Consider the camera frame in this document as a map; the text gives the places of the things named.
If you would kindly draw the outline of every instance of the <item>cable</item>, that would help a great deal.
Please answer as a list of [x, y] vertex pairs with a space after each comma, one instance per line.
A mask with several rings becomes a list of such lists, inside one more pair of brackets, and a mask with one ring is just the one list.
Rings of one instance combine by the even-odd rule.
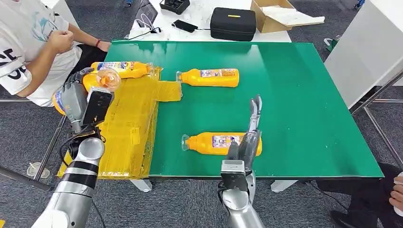
[[149, 25], [149, 24], [145, 23], [144, 21], [142, 21], [142, 20], [140, 20], [140, 19], [136, 19], [136, 20], [134, 20], [134, 21], [135, 21], [135, 22], [136, 22], [136, 21], [139, 21], [139, 22], [143, 23], [143, 24], [144, 24], [144, 26], [146, 26], [146, 25], [147, 25], [147, 26], [148, 26], [150, 29], [153, 29], [151, 25]]
[[218, 190], [217, 190], [217, 195], [218, 195], [218, 199], [220, 200], [221, 204], [225, 207], [225, 209], [227, 209], [228, 214], [230, 213], [230, 210], [224, 205], [224, 202], [222, 201], [222, 196], [221, 194], [225, 191], [225, 190], [229, 190], [229, 188], [224, 187], [224, 181], [220, 181], [218, 183]]
[[338, 199], [336, 199], [335, 197], [333, 197], [333, 196], [327, 194], [326, 192], [322, 191], [321, 189], [319, 189], [318, 187], [316, 187], [315, 185], [313, 185], [311, 181], [309, 182], [309, 184], [310, 184], [312, 187], [314, 187], [316, 190], [318, 190], [319, 192], [321, 192], [322, 194], [327, 195], [328, 197], [333, 198], [334, 200], [336, 200], [336, 202], [337, 202], [338, 204], [340, 204], [340, 206], [342, 206], [345, 210], [348, 211], [348, 208], [347, 208], [346, 206], [344, 206], [342, 203], [340, 203]]
[[147, 18], [149, 24], [151, 25], [151, 29], [154, 30], [154, 25], [153, 25], [153, 23], [151, 22], [151, 20], [148, 18], [147, 15], [145, 15], [145, 14], [142, 13], [142, 14], [140, 15], [140, 18], [143, 20], [143, 23], [145, 22], [145, 20], [143, 19], [143, 15], [145, 16], [145, 18]]
[[71, 136], [70, 138], [68, 138], [68, 139], [67, 139], [66, 141], [64, 141], [64, 143], [59, 147], [59, 156], [60, 156], [62, 162], [66, 165], [66, 167], [68, 166], [68, 164], [67, 164], [67, 162], [64, 160], [64, 156], [63, 156], [63, 152], [62, 152], [63, 147], [64, 147], [67, 143], [69, 143], [72, 139], [76, 138], [78, 135], [80, 135], [82, 132], [84, 132], [84, 131], [88, 128], [88, 126], [89, 126], [89, 125], [87, 125], [87, 127], [83, 128], [79, 133], [74, 134], [73, 136]]
[[91, 201], [92, 201], [92, 205], [94, 206], [96, 212], [98, 213], [99, 218], [101, 219], [102, 226], [103, 226], [104, 228], [106, 228], [106, 225], [105, 225], [105, 222], [104, 222], [104, 218], [102, 218], [101, 213], [99, 213], [99, 210], [98, 210], [98, 208], [97, 208], [96, 205], [95, 205], [94, 199], [92, 199]]
[[152, 31], [154, 31], [154, 32], [155, 32], [155, 30], [156, 30], [156, 29], [161, 30], [161, 28], [160, 28], [160, 27], [156, 27], [156, 28], [154, 28], [154, 29], [152, 29], [152, 30], [150, 30], [150, 31], [148, 31], [148, 32], [146, 32], [146, 33], [143, 33], [143, 34], [141, 34], [141, 35], [138, 35], [138, 36], [136, 36], [136, 37], [133, 37], [133, 38], [130, 38], [130, 39], [127, 39], [127, 40], [136, 39], [136, 38], [138, 38], [138, 37], [140, 37], [140, 36], [144, 36], [144, 35], [146, 35], [146, 34], [148, 34], [148, 33], [152, 32]]

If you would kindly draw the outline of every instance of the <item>green tabletop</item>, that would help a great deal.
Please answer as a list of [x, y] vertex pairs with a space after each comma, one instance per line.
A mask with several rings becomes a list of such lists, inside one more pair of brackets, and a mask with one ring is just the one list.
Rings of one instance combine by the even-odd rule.
[[106, 61], [153, 62], [176, 71], [237, 68], [236, 88], [182, 85], [180, 102], [160, 102], [150, 177], [216, 177], [223, 156], [181, 150], [181, 136], [245, 132], [249, 100], [263, 100], [258, 177], [383, 177], [310, 43], [115, 41]]

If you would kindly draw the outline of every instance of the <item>smartphone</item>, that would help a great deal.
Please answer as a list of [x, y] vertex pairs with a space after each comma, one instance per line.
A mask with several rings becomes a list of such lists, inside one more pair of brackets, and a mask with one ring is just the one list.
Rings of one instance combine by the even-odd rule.
[[174, 23], [172, 23], [172, 26], [177, 27], [178, 29], [185, 30], [187, 32], [194, 32], [197, 29], [197, 26], [186, 23], [181, 20], [176, 20]]

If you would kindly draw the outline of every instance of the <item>cardboard box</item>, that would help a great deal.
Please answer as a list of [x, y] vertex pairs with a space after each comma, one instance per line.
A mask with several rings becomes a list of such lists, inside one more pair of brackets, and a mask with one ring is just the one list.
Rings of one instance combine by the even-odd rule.
[[256, 27], [261, 33], [286, 31], [292, 29], [292, 26], [285, 26], [278, 21], [266, 16], [260, 9], [260, 7], [277, 5], [283, 8], [294, 8], [287, 0], [252, 0], [250, 9], [255, 11]]

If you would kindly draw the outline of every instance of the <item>white table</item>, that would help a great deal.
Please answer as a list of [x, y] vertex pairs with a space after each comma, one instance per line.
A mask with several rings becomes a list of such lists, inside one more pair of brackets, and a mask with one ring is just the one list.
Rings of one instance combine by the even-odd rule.
[[[150, 0], [157, 10], [158, 15], [153, 23], [154, 27], [160, 27], [162, 33], [147, 34], [137, 38], [137, 40], [171, 40], [171, 41], [225, 41], [214, 39], [210, 36], [209, 30], [196, 30], [189, 33], [173, 27], [171, 24], [180, 19], [187, 23], [198, 26], [200, 29], [210, 28], [211, 14], [215, 7], [225, 7], [233, 9], [249, 10], [251, 0], [191, 0], [190, 6], [181, 14], [177, 15], [167, 10], [161, 10], [159, 3], [161, 0]], [[129, 38], [138, 35], [139, 26], [137, 22], [133, 24]], [[256, 30], [254, 42], [291, 42], [287, 31], [260, 33]]]
[[327, 58], [327, 71], [348, 108], [403, 69], [402, 9], [401, 0], [368, 0]]

